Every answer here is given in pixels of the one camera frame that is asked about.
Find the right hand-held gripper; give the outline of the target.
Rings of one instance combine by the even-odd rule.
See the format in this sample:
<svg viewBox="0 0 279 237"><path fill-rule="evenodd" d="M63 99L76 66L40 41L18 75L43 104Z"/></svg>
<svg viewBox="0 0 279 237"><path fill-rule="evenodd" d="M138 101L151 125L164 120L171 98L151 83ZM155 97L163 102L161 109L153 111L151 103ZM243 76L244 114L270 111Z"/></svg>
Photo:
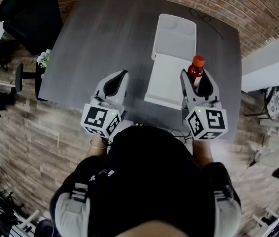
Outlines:
<svg viewBox="0 0 279 237"><path fill-rule="evenodd" d="M191 132L194 140L214 140L228 131L227 113L219 101L219 88L211 74L204 70L200 82L200 95L207 102L189 107L188 103L197 103L193 80L186 70L182 70L180 81L183 92L182 125Z"/></svg>

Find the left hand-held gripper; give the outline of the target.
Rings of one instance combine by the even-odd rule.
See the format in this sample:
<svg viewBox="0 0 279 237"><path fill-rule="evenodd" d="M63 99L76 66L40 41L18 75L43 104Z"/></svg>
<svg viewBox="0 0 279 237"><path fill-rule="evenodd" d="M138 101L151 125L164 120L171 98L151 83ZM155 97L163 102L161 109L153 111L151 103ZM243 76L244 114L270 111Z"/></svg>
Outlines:
<svg viewBox="0 0 279 237"><path fill-rule="evenodd" d="M114 72L102 79L83 109L80 125L88 133L109 138L119 123L125 108L122 105L129 83L126 70Z"/></svg>

